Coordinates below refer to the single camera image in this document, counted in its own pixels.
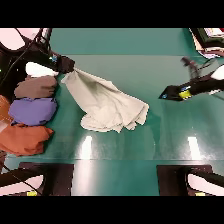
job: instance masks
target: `rust-colored cloth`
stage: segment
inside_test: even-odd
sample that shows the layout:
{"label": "rust-colored cloth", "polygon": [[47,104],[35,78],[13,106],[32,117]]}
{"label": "rust-colored cloth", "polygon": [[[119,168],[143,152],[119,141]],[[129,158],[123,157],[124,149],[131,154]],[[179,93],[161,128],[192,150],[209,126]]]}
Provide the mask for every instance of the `rust-colored cloth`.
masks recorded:
{"label": "rust-colored cloth", "polygon": [[4,97],[0,95],[0,121],[4,121],[10,124],[13,121],[13,118],[8,115],[10,103]]}
{"label": "rust-colored cloth", "polygon": [[31,78],[27,76],[25,81],[19,82],[14,94],[16,98],[47,98],[54,94],[57,80],[53,76]]}
{"label": "rust-colored cloth", "polygon": [[43,142],[48,140],[53,132],[44,126],[8,125],[0,133],[0,149],[16,156],[41,154],[44,150]]}

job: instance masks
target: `stack of folded clothes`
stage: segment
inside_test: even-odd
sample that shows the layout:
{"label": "stack of folded clothes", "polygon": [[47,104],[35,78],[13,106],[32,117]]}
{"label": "stack of folded clothes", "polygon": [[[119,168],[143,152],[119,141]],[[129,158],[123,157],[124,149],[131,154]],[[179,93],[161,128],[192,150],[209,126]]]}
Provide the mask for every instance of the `stack of folded clothes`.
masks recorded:
{"label": "stack of folded clothes", "polygon": [[224,56],[224,28],[189,28],[196,50],[205,58]]}
{"label": "stack of folded clothes", "polygon": [[27,76],[14,91],[10,105],[0,96],[0,149],[21,155],[43,153],[43,142],[53,134],[45,125],[57,109],[53,98],[57,80],[54,76]]}

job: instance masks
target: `yellow sticker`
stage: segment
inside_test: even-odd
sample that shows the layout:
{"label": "yellow sticker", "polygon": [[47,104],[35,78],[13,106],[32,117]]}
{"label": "yellow sticker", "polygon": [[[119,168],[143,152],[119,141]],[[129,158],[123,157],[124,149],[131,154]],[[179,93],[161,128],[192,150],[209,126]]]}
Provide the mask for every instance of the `yellow sticker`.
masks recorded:
{"label": "yellow sticker", "polygon": [[205,196],[205,193],[203,193],[203,192],[198,192],[198,193],[195,193],[196,194],[196,196]]}
{"label": "yellow sticker", "polygon": [[186,91],[184,91],[184,92],[181,92],[181,93],[179,93],[179,96],[181,97],[181,98],[186,98],[186,97],[190,97],[190,96],[192,96],[191,95],[191,93],[190,93],[190,91],[189,90],[186,90]]}
{"label": "yellow sticker", "polygon": [[37,196],[37,192],[36,191],[27,192],[27,196]]}

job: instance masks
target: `glossy table surface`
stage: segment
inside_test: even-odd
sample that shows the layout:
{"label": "glossy table surface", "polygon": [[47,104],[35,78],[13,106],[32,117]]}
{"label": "glossy table surface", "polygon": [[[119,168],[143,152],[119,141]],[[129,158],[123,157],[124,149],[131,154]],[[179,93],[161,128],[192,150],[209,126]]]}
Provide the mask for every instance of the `glossy table surface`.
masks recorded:
{"label": "glossy table surface", "polygon": [[[158,195],[158,164],[211,164],[224,175],[224,94],[201,94],[185,102],[158,99],[167,85],[189,80],[188,69],[180,62],[183,56],[204,62],[188,30],[55,29],[51,45],[75,60],[77,68],[111,80],[121,91],[148,103],[146,123],[120,134],[83,129],[80,120],[85,113],[60,83],[64,76],[60,75],[58,111],[47,124],[55,134],[45,152],[20,158],[8,155],[6,165],[74,163],[72,195]],[[192,137],[196,145],[191,144]]]}

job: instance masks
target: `purple cloth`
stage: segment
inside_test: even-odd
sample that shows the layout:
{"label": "purple cloth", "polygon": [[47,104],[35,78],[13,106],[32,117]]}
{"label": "purple cloth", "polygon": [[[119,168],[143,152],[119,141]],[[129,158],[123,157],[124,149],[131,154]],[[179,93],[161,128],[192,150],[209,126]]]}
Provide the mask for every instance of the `purple cloth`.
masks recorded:
{"label": "purple cloth", "polygon": [[14,118],[12,124],[23,123],[28,126],[44,125],[54,115],[57,103],[54,98],[14,100],[9,115]]}

